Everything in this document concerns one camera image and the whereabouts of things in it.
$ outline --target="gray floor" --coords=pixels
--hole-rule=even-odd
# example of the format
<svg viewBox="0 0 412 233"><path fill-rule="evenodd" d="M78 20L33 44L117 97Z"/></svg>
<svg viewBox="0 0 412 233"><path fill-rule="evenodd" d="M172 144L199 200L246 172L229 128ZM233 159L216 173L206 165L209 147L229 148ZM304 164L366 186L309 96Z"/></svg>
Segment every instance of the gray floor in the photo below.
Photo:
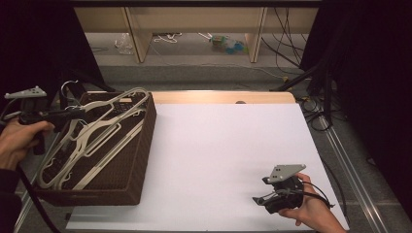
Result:
<svg viewBox="0 0 412 233"><path fill-rule="evenodd" d="M244 41L243 35L240 34L228 36L235 40ZM250 63L249 56L243 51L227 54L213 48L205 38L198 34L183 34L175 36L177 43L153 42L145 62L137 64L133 55L119 54L119 51L114 47L115 40L121 38L120 34L87 34L87 38L94 50L106 83L118 90L127 90L134 86L141 86L152 91L268 90L280 86L283 83L283 77L292 79L296 74L302 73L283 58L278 57L276 64L274 52L265 44L261 44L257 63ZM273 48L277 48L278 43L272 35L265 35L264 39ZM300 48L304 48L305 45L301 35L293 35L293 43ZM279 48L281 53L297 62L289 47L281 45ZM306 96L305 88L309 82L304 81L294 86L290 92L296 99ZM338 109L338 102L334 103L334 109ZM380 232L412 232L410 219L402 210L378 169L366 161L368 154L365 148L351 127L351 123L344 119L345 116L341 112L334 113L332 129L336 132L364 189L371 196L379 216L382 217L386 231ZM321 127L321 124L315 119L313 126L315 128ZM320 156L326 161L342 186L347 215L350 220L350 232L379 232L374 231L374 227L369 223L370 221L339 162L336 150L331 145L327 133L314 130L311 124L308 124L308 127ZM23 167L29 170L28 173L34 173L33 163L38 162L38 160L39 158L32 158L32 160L25 162ZM331 173L329 173L329 178L343 207L343 199L337 182ZM20 187L18 192L22 194L24 188ZM72 208L54 207L45 202L43 204L52 221L61 231L65 232L67 215L71 213ZM50 230L43 223L35 208L32 207L18 232L50 232Z"/></svg>

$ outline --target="black sleeve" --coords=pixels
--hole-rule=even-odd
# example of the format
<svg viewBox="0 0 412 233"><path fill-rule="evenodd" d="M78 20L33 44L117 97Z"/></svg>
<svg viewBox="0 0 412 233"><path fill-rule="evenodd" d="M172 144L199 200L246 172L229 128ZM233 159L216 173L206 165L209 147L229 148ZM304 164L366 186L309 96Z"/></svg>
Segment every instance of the black sleeve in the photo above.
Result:
<svg viewBox="0 0 412 233"><path fill-rule="evenodd" d="M14 232L21 211L21 199L15 195L18 173L0 169L0 232Z"/></svg>

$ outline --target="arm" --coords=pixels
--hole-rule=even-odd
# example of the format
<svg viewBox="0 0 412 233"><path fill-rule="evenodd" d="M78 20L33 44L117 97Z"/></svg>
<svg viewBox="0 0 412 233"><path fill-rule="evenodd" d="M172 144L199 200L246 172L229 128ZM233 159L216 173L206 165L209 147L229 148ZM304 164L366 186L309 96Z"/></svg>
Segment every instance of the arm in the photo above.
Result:
<svg viewBox="0 0 412 233"><path fill-rule="evenodd" d="M13 232L21 210L21 200L15 195L18 163L28 150L37 145L33 137L37 132L50 131L53 125L42 121L21 125L12 119L0 135L0 232Z"/></svg>
<svg viewBox="0 0 412 233"><path fill-rule="evenodd" d="M317 194L313 186L308 184L311 182L308 176L301 173L296 175L303 182L307 182L304 184L304 191ZM303 203L300 208L284 209L279 211L279 215L295 219L296 226L303 222L321 233L346 232L325 203L314 197L303 196Z"/></svg>

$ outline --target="brown basket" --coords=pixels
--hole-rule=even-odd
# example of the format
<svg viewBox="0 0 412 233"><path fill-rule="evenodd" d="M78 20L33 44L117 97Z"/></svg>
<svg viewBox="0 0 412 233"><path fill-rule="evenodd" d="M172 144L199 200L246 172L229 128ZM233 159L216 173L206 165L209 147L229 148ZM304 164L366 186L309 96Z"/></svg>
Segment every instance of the brown basket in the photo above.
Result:
<svg viewBox="0 0 412 233"><path fill-rule="evenodd" d="M81 103L109 100L120 93L85 93ZM61 190L43 189L34 184L37 195L55 206L121 206L137 205L145 179L149 152L155 129L156 110L152 95L146 101L142 130L130 141L109 164L82 190L71 188L103 156L103 151L113 147L109 140L90 158L81 158L73 168L71 179ZM125 134L137 122L123 120L119 135Z"/></svg>

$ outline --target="floor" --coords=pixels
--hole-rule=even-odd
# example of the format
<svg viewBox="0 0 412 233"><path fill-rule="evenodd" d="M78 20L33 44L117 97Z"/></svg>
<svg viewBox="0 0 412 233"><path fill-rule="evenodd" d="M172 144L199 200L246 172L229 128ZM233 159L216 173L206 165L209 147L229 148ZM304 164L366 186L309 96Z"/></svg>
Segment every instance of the floor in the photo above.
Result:
<svg viewBox="0 0 412 233"><path fill-rule="evenodd" d="M167 42L155 41L158 38L154 37L145 62L140 64L135 62L133 54L125 54L130 50L115 47L115 44L127 42L121 34L88 33L86 36L106 84L117 90L127 90L132 86L142 86L147 90L268 90L302 73L292 64L299 62L292 48L280 45L276 40L281 39L282 35L263 36L272 50L262 43L257 63L249 61L246 51L229 54L222 48L214 48L205 37L196 33L174 35L171 39L162 37ZM245 40L241 34L224 36L243 43ZM306 38L307 35L292 35L293 45L303 50ZM286 38L283 42L290 45ZM287 59L276 56L273 50ZM302 81L289 91L308 116L308 127L315 145L326 167L330 168L328 175L339 204L347 212L350 232L412 232L411 220L379 170L371 163L373 161L367 160L367 151L351 127L351 122L340 111L338 98L333 98L333 126L328 131L320 130L325 127L322 117L310 120L313 111L318 111L322 106L323 98L305 98L309 82ZM31 157L22 166L33 175L33 163L40 162L41 158ZM24 194L23 187L17 191ZM72 208L54 207L46 202L42 204L56 227L67 232L64 228ZM35 208L29 206L25 208L25 218L18 232L49 232Z"/></svg>

